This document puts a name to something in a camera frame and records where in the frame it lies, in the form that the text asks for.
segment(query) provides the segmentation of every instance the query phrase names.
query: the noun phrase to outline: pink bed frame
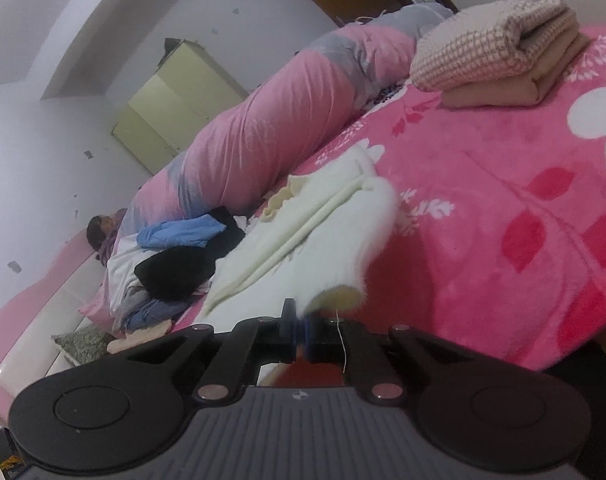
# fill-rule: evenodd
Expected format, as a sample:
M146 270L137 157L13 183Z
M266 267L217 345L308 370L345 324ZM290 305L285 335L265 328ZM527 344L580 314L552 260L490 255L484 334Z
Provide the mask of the pink bed frame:
M1 308L0 364L45 304L93 252L86 240L85 230L81 231L65 244L42 279L17 294ZM12 401L12 395L0 385L2 420L8 420Z

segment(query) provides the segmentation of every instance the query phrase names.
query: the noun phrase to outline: person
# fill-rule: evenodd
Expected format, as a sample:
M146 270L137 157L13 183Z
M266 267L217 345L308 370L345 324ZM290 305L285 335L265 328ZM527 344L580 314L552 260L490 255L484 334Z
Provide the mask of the person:
M88 222L86 238L90 246L98 252L96 259L105 267L112 255L117 232L125 216L125 209L119 209L113 216L97 215Z

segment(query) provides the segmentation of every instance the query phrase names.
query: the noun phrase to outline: silver bolt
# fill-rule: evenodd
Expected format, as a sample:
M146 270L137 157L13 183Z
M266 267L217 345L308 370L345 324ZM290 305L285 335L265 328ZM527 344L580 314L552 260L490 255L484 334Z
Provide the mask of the silver bolt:
M221 400L228 393L229 390L223 384L206 384L197 391L198 396L205 400Z
M372 388L372 393L377 399L398 399L403 395L403 388L398 384L381 383Z

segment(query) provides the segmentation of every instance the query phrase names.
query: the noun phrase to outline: ribbed gray surface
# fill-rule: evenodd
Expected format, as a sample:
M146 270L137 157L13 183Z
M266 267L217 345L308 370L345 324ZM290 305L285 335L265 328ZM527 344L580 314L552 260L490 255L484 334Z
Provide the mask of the ribbed gray surface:
M31 468L21 480L66 477ZM96 480L584 480L573 468L487 473L435 449L395 408L352 388L248 388L201 410L179 441L145 465Z

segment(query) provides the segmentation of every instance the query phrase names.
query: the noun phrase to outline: dark hair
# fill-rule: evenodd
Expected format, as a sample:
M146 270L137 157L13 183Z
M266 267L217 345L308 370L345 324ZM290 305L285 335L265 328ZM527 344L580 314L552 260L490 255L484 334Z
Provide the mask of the dark hair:
M88 243L92 246L95 251L101 248L101 244L106 239L106 235L101 231L101 217L95 216L88 222L88 229L86 230L86 238Z

